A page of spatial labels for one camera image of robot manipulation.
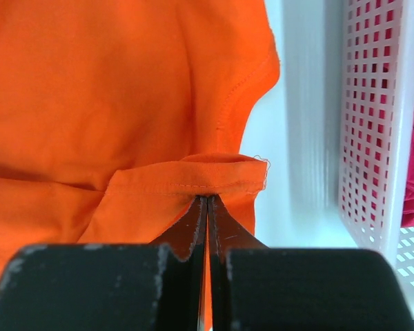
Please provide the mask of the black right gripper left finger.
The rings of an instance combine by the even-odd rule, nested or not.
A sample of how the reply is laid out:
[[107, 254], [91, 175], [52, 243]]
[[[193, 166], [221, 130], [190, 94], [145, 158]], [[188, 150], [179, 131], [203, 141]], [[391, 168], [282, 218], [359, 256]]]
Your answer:
[[0, 330], [202, 330], [207, 199], [147, 244], [37, 244], [0, 277]]

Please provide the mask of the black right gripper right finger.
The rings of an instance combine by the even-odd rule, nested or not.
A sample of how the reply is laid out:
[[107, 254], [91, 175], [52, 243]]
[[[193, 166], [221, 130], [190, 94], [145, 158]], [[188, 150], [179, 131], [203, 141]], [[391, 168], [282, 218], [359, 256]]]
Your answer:
[[392, 267], [365, 249], [269, 248], [208, 198], [215, 330], [414, 330]]

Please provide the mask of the orange t-shirt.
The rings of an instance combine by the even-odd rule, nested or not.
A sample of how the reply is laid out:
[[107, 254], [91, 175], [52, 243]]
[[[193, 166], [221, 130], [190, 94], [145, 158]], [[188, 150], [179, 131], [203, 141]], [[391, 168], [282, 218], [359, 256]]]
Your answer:
[[0, 1], [0, 277], [28, 245], [150, 243], [196, 197], [254, 232], [268, 163], [240, 147], [278, 78], [263, 1]]

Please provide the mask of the white plastic laundry basket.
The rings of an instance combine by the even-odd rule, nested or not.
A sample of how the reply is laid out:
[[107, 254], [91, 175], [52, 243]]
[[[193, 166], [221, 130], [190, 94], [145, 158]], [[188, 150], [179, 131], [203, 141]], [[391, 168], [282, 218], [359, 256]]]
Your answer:
[[414, 1], [347, 1], [339, 212], [394, 267], [414, 317], [414, 226], [401, 226], [414, 118]]

